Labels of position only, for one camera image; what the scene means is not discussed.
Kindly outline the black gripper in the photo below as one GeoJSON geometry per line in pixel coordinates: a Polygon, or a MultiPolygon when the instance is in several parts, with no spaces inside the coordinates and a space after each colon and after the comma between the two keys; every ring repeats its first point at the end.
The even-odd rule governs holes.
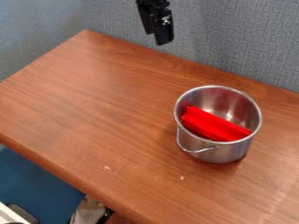
{"type": "Polygon", "coordinates": [[[136,0],[144,32],[153,33],[159,46],[173,41],[173,15],[168,0],[136,0]]]}

